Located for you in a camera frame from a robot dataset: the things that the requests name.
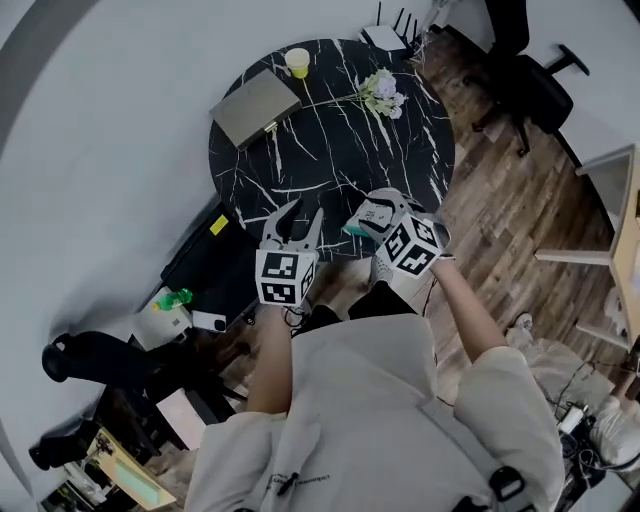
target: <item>black marble table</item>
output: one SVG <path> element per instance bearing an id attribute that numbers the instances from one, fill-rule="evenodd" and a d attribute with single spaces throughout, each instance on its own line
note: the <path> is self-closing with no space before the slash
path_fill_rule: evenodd
<path id="1" fill-rule="evenodd" d="M 293 47 L 311 54 L 309 75 L 291 76 L 284 54 Z M 322 206 L 325 217 L 318 251 L 321 261 L 372 255 L 370 239 L 341 228 L 368 192 L 392 186 L 438 209 L 451 180 L 454 139 L 447 111 L 435 91 L 406 62 L 355 41 L 320 39 L 283 48 L 253 64 L 231 86 L 234 91 L 270 69 L 302 101 L 303 107 L 352 94 L 357 83 L 380 68 L 397 80 L 407 100 L 397 120 L 376 119 L 360 104 L 339 103 L 294 112 L 277 130 L 238 151 L 213 122 L 209 165 L 224 204 L 256 238 L 279 206 L 302 197 L 294 237 Z"/>

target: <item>yellow sticker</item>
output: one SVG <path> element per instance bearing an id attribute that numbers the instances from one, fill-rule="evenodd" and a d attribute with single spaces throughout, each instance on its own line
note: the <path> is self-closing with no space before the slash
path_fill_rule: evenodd
<path id="1" fill-rule="evenodd" d="M 229 224 L 229 219 L 227 219 L 224 215 L 220 215 L 220 217 L 218 217 L 218 220 L 211 224 L 211 227 L 209 229 L 214 235 L 217 235 L 227 224 Z"/>

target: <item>white hoodie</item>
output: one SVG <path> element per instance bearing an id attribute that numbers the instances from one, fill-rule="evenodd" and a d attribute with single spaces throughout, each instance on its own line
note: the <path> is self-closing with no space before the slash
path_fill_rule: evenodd
<path id="1" fill-rule="evenodd" d="M 433 335 L 417 315 L 296 337 L 289 414 L 242 413 L 207 427 L 186 511 L 451 512 L 465 496 L 491 503 L 486 479 L 419 409 L 435 398 L 435 374 Z M 478 358 L 462 377 L 453 415 L 521 473 L 539 511 L 554 508 L 562 450 L 520 352 L 498 347 Z"/>

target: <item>flower stem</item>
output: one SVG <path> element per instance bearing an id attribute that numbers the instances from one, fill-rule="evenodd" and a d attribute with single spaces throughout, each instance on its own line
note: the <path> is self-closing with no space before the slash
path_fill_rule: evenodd
<path id="1" fill-rule="evenodd" d="M 348 96 L 342 96 L 341 98 L 333 98 L 331 100 L 327 100 L 327 101 L 320 101 L 319 103 L 312 103 L 311 105 L 305 105 L 304 107 L 302 107 L 303 109 L 305 108 L 311 108 L 311 107 L 319 107 L 320 105 L 328 105 L 330 103 L 338 103 L 339 101 L 362 101 L 360 100 L 360 93 L 354 93 L 354 94 L 349 94 Z"/>

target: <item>white sneaker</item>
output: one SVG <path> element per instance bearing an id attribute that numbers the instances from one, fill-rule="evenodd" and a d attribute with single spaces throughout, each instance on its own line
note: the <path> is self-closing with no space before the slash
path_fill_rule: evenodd
<path id="1" fill-rule="evenodd" d="M 369 289 L 378 281 L 385 281 L 387 284 L 391 284 L 393 279 L 393 269 L 387 265 L 382 258 L 375 254 L 371 257 L 371 276 L 369 277 Z"/>
<path id="2" fill-rule="evenodd" d="M 533 317 L 529 313 L 522 313 L 513 322 L 513 326 L 531 332 L 531 329 L 533 329 Z"/>

